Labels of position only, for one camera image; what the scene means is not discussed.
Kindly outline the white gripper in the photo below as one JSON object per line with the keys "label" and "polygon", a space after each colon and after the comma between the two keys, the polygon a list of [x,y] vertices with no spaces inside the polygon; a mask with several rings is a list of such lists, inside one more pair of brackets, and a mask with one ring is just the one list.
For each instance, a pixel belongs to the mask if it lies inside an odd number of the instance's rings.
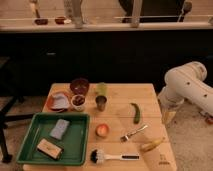
{"label": "white gripper", "polygon": [[183,104],[184,98],[168,87],[163,87],[157,98],[161,111],[166,112],[163,115],[162,123],[167,125],[176,115],[175,110],[177,110]]}

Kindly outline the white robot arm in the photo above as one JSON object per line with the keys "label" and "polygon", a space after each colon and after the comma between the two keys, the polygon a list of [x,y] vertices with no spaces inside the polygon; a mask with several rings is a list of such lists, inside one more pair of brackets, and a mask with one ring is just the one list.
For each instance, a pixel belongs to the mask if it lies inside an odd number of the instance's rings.
{"label": "white robot arm", "polygon": [[213,87],[204,83],[206,77],[206,67],[197,61],[166,72],[165,86],[157,96],[163,124],[168,124],[184,100],[188,99],[201,109],[205,121],[213,125]]}

